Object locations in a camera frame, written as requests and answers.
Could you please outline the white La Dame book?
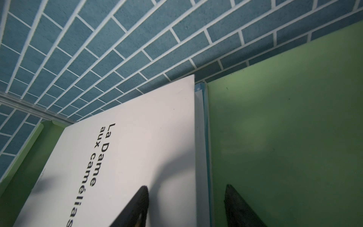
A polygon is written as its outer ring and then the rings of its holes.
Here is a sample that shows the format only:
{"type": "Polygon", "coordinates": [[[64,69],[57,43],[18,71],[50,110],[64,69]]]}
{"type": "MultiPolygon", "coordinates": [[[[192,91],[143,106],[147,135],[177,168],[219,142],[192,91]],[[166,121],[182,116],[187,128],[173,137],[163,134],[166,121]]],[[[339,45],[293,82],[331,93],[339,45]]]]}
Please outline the white La Dame book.
{"type": "Polygon", "coordinates": [[[194,76],[63,131],[16,227],[108,227],[147,186],[148,227],[197,226],[194,76]]]}

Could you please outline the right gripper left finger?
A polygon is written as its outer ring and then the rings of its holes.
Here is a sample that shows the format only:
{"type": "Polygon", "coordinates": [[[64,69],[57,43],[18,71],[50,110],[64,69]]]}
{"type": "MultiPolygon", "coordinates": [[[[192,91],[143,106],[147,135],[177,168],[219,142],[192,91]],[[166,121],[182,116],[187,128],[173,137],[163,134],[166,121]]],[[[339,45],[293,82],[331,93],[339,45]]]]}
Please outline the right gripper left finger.
{"type": "Polygon", "coordinates": [[[141,186],[111,227],[145,227],[149,206],[149,193],[147,186],[141,186]]]}

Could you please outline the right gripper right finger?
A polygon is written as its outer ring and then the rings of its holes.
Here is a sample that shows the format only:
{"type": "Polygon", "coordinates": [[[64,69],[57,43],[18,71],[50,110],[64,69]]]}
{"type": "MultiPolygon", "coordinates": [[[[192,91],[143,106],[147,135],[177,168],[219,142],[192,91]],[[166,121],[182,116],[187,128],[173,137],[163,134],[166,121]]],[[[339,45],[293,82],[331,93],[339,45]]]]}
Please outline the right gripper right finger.
{"type": "Polygon", "coordinates": [[[266,227],[231,184],[226,185],[224,204],[228,227],[266,227]]]}

